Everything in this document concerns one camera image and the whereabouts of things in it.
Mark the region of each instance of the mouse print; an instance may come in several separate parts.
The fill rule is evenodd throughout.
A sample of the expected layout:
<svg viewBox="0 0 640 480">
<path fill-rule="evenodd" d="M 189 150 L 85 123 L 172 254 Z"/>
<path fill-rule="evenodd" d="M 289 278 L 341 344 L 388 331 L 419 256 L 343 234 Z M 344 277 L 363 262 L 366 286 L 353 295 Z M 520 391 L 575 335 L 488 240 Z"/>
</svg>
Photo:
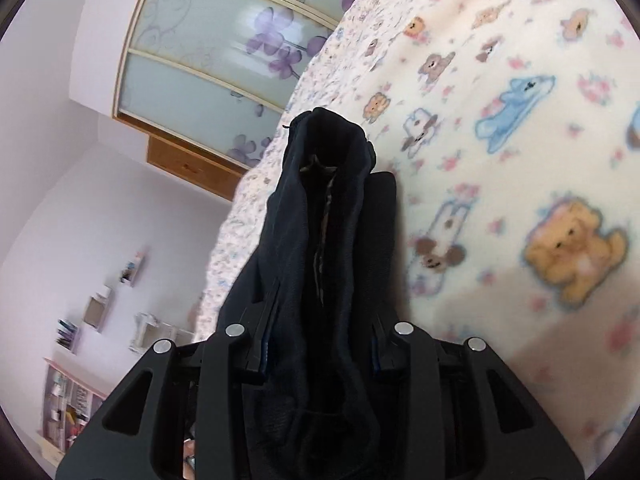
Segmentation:
<svg viewBox="0 0 640 480">
<path fill-rule="evenodd" d="M 601 233 L 602 215 L 582 199 L 557 204 L 527 238 L 524 260 L 560 301 L 584 303 L 589 294 L 625 258 L 625 232 Z"/>
<path fill-rule="evenodd" d="M 402 32 L 405 36 L 413 38 L 414 40 L 420 36 L 420 34 L 426 28 L 424 20 L 420 16 L 415 16 L 409 24 L 404 28 Z"/>
<path fill-rule="evenodd" d="M 414 247 L 407 270 L 407 286 L 414 296 L 434 296 L 443 287 L 445 274 L 466 258 L 466 250 L 457 243 L 462 226 L 471 210 L 467 203 L 445 202 Z"/>
<path fill-rule="evenodd" d="M 480 54 L 476 56 L 476 59 L 480 63 L 486 63 L 492 53 L 494 53 L 496 47 L 502 43 L 504 38 L 502 36 L 495 36 L 490 40 L 487 40 L 485 44 L 480 48 Z"/>
<path fill-rule="evenodd" d="M 574 10 L 568 20 L 561 20 L 562 37 L 567 41 L 580 40 L 589 23 L 589 11 L 587 9 Z"/>
<path fill-rule="evenodd" d="M 507 0 L 506 2 L 498 6 L 487 7 L 486 9 L 480 10 L 476 14 L 476 19 L 471 25 L 471 28 L 478 28 L 478 27 L 482 27 L 483 25 L 487 25 L 488 23 L 493 23 L 495 20 L 498 19 L 504 7 L 506 7 L 510 3 L 511 3 L 511 0 Z"/>
<path fill-rule="evenodd" d="M 626 143 L 632 150 L 640 150 L 640 105 L 626 131 Z"/>
<path fill-rule="evenodd" d="M 499 97 L 504 106 L 495 114 L 476 123 L 476 137 L 489 141 L 487 152 L 497 152 L 533 108 L 551 93 L 555 85 L 554 76 L 512 79 L 509 90 Z"/>
<path fill-rule="evenodd" d="M 427 83 L 435 83 L 454 57 L 456 57 L 455 52 L 449 52 L 447 57 L 442 57 L 440 54 L 431 54 L 418 69 L 418 74 L 426 75 Z"/>
<path fill-rule="evenodd" d="M 420 148 L 428 145 L 438 130 L 438 115 L 430 114 L 424 108 L 414 110 L 402 126 L 406 137 L 402 142 L 401 152 L 406 152 L 408 158 L 414 158 Z"/>
<path fill-rule="evenodd" d="M 389 108 L 390 103 L 391 99 L 382 92 L 376 92 L 373 94 L 362 111 L 362 117 L 365 122 L 369 121 L 369 124 L 375 123 L 376 120 L 378 120 L 378 117 L 380 117 L 380 115 Z"/>
<path fill-rule="evenodd" d="M 371 43 L 369 43 L 369 46 L 367 47 L 367 50 L 364 53 L 364 57 L 372 56 L 377 46 L 378 46 L 378 40 L 377 38 L 374 38 L 373 40 L 371 40 Z"/>
</svg>

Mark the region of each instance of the black fabric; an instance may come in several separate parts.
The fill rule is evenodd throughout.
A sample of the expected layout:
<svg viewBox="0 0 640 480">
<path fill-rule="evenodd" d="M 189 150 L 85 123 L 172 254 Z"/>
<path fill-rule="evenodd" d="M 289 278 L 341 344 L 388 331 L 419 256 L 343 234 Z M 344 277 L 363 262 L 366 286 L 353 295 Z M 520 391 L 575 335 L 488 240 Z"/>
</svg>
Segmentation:
<svg viewBox="0 0 640 480">
<path fill-rule="evenodd" d="M 290 125 L 282 176 L 268 201 L 260 243 L 219 320 L 225 326 L 237 319 L 247 301 L 261 301 L 277 286 L 268 382 L 243 391 L 255 479 L 354 478 L 378 459 L 380 425 L 362 378 L 370 373 L 363 354 L 370 341 L 357 340 L 357 364 L 350 348 L 352 304 L 359 306 L 361 319 L 360 306 L 368 298 L 361 291 L 353 301 L 354 258 L 370 260 L 367 248 L 375 247 L 360 240 L 353 253 L 365 188 L 378 196 L 376 203 L 389 198 L 380 217 L 389 224 L 382 226 L 385 251 L 377 252 L 388 262 L 393 249 L 395 186 L 388 185 L 393 176 L 387 175 L 382 186 L 388 192 L 377 192 L 376 178 L 366 185 L 374 165 L 362 129 L 337 114 L 316 108 Z M 367 217 L 375 219 L 375 205 L 367 204 Z M 381 283 L 388 282 L 388 269 L 378 275 L 385 272 Z M 369 282 L 360 280 L 363 285 Z"/>
</svg>

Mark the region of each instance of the silver screw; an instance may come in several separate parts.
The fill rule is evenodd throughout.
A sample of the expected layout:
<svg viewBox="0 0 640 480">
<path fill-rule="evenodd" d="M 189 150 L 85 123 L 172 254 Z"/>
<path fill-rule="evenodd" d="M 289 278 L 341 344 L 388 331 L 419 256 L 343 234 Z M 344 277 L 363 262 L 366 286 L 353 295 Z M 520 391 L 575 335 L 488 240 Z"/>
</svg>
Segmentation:
<svg viewBox="0 0 640 480">
<path fill-rule="evenodd" d="M 229 325 L 225 328 L 225 333 L 229 337 L 238 337 L 244 333 L 244 326 L 239 323 L 233 323 L 233 325 Z"/>
<path fill-rule="evenodd" d="M 407 323 L 406 321 L 401 321 L 400 323 L 396 323 L 394 329 L 400 335 L 409 335 L 414 331 L 414 326 L 411 323 Z"/>
<path fill-rule="evenodd" d="M 480 339 L 479 337 L 472 337 L 469 341 L 466 342 L 474 352 L 481 352 L 486 348 L 486 343 L 484 339 Z"/>
<path fill-rule="evenodd" d="M 171 341 L 168 339 L 161 339 L 154 343 L 154 352 L 156 354 L 165 354 L 171 350 Z"/>
</svg>

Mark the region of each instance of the orange lion print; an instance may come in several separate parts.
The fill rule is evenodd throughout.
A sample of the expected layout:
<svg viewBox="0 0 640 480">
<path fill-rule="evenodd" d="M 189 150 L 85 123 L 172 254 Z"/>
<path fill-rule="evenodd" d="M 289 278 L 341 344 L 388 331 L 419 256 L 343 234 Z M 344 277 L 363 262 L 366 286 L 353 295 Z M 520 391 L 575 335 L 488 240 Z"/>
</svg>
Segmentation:
<svg viewBox="0 0 640 480">
<path fill-rule="evenodd" d="M 621 229 L 600 232 L 602 216 L 581 199 L 555 206 L 530 234 L 525 261 L 545 283 L 560 290 L 571 306 L 588 295 L 625 258 L 628 242 Z"/>
<path fill-rule="evenodd" d="M 415 16 L 404 28 L 404 34 L 409 38 L 417 38 L 420 36 L 420 33 L 425 29 L 426 25 L 424 24 L 424 20 L 420 16 Z"/>
<path fill-rule="evenodd" d="M 369 121 L 369 123 L 375 123 L 377 118 L 389 107 L 390 103 L 391 99 L 386 95 L 382 92 L 376 92 L 365 105 L 362 117 Z"/>
</svg>

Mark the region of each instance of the blue animal print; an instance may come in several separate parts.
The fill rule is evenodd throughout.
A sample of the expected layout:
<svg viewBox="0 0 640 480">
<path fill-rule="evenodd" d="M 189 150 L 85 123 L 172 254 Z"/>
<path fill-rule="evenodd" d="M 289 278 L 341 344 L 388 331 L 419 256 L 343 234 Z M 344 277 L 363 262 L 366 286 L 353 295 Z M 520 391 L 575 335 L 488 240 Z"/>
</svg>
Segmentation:
<svg viewBox="0 0 640 480">
<path fill-rule="evenodd" d="M 476 137 L 489 139 L 487 152 L 497 152 L 540 100 L 551 93 L 555 84 L 555 76 L 512 79 L 510 90 L 500 94 L 504 107 L 476 123 Z"/>
<path fill-rule="evenodd" d="M 626 131 L 626 143 L 632 150 L 640 150 L 640 105 Z"/>
</svg>

